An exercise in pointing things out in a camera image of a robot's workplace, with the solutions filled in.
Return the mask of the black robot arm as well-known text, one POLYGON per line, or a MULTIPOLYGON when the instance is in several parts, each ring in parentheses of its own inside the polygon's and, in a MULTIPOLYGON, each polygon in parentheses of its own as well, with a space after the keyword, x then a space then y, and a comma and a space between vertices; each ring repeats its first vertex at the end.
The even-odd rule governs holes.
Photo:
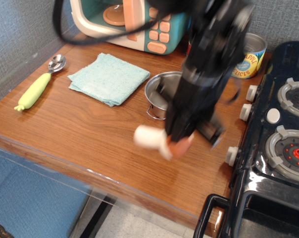
POLYGON ((244 55, 253 5, 245 0, 151 0, 158 17, 186 13, 192 19, 191 49, 169 103, 165 131, 173 144, 210 119, 234 67, 244 55))

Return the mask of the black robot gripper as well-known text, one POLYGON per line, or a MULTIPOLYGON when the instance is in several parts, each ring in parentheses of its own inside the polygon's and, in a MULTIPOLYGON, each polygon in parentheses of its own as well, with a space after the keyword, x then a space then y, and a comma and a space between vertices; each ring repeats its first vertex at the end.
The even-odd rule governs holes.
POLYGON ((182 66, 181 79, 166 112, 165 131, 171 142, 191 136, 200 121, 211 118, 229 77, 227 69, 207 72, 182 66))

